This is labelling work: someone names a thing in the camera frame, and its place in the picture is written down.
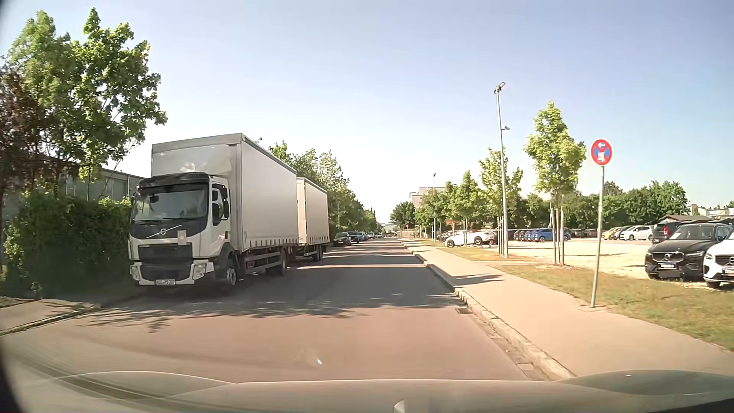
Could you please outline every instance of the car hood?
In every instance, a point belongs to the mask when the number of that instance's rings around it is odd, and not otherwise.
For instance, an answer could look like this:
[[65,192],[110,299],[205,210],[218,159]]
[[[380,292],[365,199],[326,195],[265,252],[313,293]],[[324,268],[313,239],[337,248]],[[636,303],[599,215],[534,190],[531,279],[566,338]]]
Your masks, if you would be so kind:
[[708,250],[712,245],[716,244],[712,240],[665,240],[662,243],[655,244],[648,250],[649,252],[682,252],[691,253],[695,251]]
[[106,399],[106,410],[170,412],[659,412],[734,398],[734,377],[680,370],[632,370],[563,381],[323,380],[228,383],[163,372],[65,376],[23,386],[31,411],[99,411],[56,398],[52,386]]

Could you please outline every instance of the car windshield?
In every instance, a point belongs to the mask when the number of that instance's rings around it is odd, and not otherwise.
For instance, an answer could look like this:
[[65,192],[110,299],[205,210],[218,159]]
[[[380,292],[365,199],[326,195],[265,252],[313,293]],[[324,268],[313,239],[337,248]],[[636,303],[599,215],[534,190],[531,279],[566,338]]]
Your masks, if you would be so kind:
[[715,227],[712,225],[684,225],[670,236],[671,240],[712,240]]

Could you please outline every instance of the black car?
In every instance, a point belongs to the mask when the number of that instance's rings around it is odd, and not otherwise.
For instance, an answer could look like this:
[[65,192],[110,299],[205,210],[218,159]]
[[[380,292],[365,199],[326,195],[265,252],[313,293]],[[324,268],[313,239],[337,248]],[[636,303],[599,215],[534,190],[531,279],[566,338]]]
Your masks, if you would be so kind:
[[335,247],[338,245],[351,245],[351,244],[352,244],[352,238],[346,232],[338,232],[334,236],[334,241],[332,242],[332,245],[334,245]]
[[726,240],[732,227],[723,223],[684,223],[664,243],[647,250],[644,270],[652,279],[703,277],[703,257],[714,244]]
[[349,238],[352,239],[353,243],[360,243],[360,232],[359,231],[348,231],[347,234],[349,234]]
[[678,229],[678,227],[683,225],[684,223],[704,223],[704,222],[710,222],[710,221],[709,220],[687,220],[687,221],[672,220],[672,221],[657,223],[653,227],[653,245],[662,243],[664,240],[667,240],[671,235],[673,235],[675,230]]

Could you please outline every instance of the truck wheel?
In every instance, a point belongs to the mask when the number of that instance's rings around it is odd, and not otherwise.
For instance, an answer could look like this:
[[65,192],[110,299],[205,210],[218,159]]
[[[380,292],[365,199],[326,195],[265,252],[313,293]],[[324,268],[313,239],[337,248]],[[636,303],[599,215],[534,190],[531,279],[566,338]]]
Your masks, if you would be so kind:
[[231,258],[227,260],[225,280],[229,287],[234,287],[237,285],[237,267],[234,264],[234,260]]

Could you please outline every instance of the truck bumper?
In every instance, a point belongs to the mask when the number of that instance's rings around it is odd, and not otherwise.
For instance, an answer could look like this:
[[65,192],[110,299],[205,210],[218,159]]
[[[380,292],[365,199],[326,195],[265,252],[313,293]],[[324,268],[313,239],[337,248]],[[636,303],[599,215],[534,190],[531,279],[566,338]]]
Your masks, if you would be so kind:
[[215,282],[215,270],[207,259],[195,259],[190,265],[135,262],[130,276],[138,285],[174,287]]

